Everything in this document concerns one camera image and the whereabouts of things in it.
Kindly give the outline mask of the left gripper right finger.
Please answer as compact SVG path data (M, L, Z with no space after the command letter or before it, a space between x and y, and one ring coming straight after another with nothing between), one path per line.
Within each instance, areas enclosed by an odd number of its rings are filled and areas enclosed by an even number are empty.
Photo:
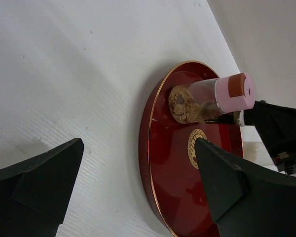
M199 138L199 173L222 237L296 237L296 177L229 153Z

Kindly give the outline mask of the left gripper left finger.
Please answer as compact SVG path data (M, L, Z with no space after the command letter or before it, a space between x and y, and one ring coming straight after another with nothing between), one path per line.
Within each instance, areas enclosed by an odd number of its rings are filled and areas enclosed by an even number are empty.
M83 157L72 139L0 169L0 237L54 237L64 221Z

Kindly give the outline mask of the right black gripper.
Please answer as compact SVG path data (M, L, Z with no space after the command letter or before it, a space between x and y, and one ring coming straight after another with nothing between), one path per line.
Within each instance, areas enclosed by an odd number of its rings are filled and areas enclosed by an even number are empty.
M254 126L278 170L296 174L296 109L256 101Z

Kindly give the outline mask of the small black cap spice jar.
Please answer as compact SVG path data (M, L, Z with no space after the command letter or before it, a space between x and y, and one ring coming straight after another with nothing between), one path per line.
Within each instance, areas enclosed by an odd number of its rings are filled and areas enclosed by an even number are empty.
M205 120L208 124L228 124L236 126L254 126L255 121L259 116L259 112L256 110L242 110L228 114L223 114L215 118L209 118Z

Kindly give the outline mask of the pink cap spice shaker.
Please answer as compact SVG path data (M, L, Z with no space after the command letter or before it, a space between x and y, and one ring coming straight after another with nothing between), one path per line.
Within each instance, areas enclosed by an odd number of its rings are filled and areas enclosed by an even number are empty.
M174 86L168 97L173 118L182 124L205 122L225 114L252 109L253 82L247 73Z

